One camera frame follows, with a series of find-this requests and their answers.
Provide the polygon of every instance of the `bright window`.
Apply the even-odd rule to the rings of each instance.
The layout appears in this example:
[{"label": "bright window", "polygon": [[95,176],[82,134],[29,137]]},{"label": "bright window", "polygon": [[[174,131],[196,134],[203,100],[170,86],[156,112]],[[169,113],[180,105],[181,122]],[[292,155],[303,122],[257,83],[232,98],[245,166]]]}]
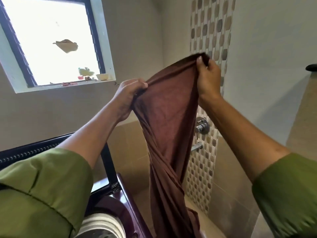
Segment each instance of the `bright window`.
[{"label": "bright window", "polygon": [[29,87],[105,73],[90,0],[1,1],[0,22]]}]

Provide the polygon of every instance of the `green sleeve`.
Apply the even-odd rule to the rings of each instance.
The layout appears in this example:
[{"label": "green sleeve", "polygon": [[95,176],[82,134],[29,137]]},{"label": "green sleeve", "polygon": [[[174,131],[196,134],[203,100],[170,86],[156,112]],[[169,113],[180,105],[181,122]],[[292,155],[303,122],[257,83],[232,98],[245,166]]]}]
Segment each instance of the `green sleeve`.
[{"label": "green sleeve", "polygon": [[256,178],[252,192],[275,237],[317,237],[317,162],[289,154]]},{"label": "green sleeve", "polygon": [[93,185],[79,154],[54,148],[0,171],[0,237],[70,237]]}]

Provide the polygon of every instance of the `black window frame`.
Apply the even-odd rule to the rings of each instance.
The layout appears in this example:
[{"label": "black window frame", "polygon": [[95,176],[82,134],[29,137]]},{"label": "black window frame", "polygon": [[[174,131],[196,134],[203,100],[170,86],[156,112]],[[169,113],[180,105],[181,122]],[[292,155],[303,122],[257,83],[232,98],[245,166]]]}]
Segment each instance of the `black window frame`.
[{"label": "black window frame", "polygon": [[[92,9],[90,0],[60,0],[60,1],[78,2],[78,3],[83,3],[85,5],[86,14],[87,14],[87,18],[88,18],[88,22],[90,26],[90,32],[93,38],[93,45],[95,47],[95,53],[97,57],[99,70],[101,74],[105,74],[106,73],[105,64],[103,62],[96,22],[93,16],[93,9]],[[18,65],[21,68],[27,87],[32,88],[32,87],[38,86],[31,72],[30,66],[26,60],[24,52],[21,48],[21,45],[18,41],[17,35],[12,27],[10,18],[7,15],[7,12],[5,10],[4,4],[2,3],[2,0],[0,0],[0,24],[9,41],[10,47],[18,62]]]}]

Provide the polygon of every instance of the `maroon washing machine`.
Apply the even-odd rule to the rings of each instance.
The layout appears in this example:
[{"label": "maroon washing machine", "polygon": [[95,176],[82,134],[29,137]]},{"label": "maroon washing machine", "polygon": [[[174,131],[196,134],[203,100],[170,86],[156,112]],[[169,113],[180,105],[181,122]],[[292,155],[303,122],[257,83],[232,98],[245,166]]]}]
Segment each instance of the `maroon washing machine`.
[{"label": "maroon washing machine", "polygon": [[[56,147],[73,133],[0,152],[0,170]],[[107,177],[94,183],[78,238],[153,238],[124,182],[117,174],[108,145],[101,159]]]}]

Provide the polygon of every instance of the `brown cloth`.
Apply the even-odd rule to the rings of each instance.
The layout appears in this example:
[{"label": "brown cloth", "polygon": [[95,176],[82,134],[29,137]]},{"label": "brown cloth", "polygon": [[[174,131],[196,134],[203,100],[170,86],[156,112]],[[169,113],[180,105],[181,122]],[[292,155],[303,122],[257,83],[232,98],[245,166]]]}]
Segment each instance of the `brown cloth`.
[{"label": "brown cloth", "polygon": [[158,238],[200,238],[197,212],[186,208],[182,182],[198,107],[195,54],[161,70],[134,102],[150,152],[150,200]]}]

